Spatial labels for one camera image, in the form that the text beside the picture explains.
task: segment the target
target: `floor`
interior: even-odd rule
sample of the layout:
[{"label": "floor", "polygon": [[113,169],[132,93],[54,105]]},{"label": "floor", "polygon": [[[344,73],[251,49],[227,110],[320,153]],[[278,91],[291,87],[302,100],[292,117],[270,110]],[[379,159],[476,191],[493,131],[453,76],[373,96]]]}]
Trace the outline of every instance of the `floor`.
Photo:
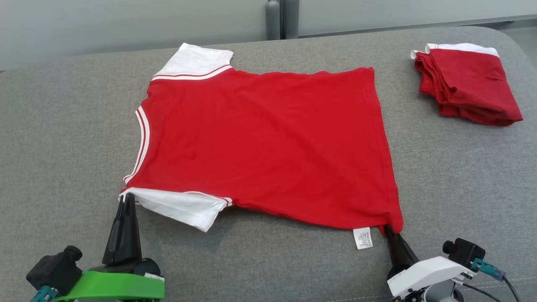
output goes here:
[{"label": "floor", "polygon": [[537,19],[479,24],[478,26],[499,30],[511,37],[537,68]]}]

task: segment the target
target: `folded red shirt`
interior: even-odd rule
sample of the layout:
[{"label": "folded red shirt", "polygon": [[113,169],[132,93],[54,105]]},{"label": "folded red shirt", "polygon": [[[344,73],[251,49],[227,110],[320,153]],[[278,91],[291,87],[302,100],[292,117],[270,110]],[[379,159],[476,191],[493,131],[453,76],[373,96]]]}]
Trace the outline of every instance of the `folded red shirt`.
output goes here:
[{"label": "folded red shirt", "polygon": [[427,44],[412,51],[422,74],[419,91],[435,97],[445,117],[462,117],[489,126],[522,120],[494,48],[479,45]]}]

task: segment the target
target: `gray wall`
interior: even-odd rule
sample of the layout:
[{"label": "gray wall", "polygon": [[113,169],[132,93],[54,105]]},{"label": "gray wall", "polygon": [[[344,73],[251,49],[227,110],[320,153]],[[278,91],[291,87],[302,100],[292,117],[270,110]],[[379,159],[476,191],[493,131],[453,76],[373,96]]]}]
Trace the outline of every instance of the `gray wall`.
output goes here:
[{"label": "gray wall", "polygon": [[266,0],[0,0],[0,70],[67,55],[265,39]]},{"label": "gray wall", "polygon": [[537,0],[302,0],[299,35],[537,14]]}]

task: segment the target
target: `clothing tag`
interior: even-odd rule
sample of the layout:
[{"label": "clothing tag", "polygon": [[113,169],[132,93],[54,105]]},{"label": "clothing tag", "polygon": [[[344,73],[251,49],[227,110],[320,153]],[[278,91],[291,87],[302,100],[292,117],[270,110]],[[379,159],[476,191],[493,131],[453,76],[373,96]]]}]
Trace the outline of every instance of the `clothing tag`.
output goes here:
[{"label": "clothing tag", "polygon": [[164,281],[164,277],[157,276],[157,275],[153,275],[153,274],[150,274],[150,273],[148,273],[148,272],[146,272],[146,274],[143,275],[143,276],[144,276],[144,277],[148,277],[148,278],[159,279],[159,280]]},{"label": "clothing tag", "polygon": [[352,230],[354,234],[354,241],[356,241],[356,247],[358,249],[365,249],[373,247],[373,241],[371,241],[371,228],[355,228]]}]

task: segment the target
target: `garment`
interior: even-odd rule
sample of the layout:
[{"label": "garment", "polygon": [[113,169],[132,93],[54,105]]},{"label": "garment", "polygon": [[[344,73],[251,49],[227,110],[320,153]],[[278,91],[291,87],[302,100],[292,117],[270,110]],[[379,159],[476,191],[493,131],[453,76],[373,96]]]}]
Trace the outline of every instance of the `garment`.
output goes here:
[{"label": "garment", "polygon": [[136,111],[126,188],[207,231],[238,205],[311,224],[403,226],[374,70],[253,74],[231,51],[183,44]]},{"label": "garment", "polygon": [[490,126],[523,119],[494,48],[427,44],[424,53],[412,51],[410,56],[422,74],[419,91],[435,97],[442,116]]}]

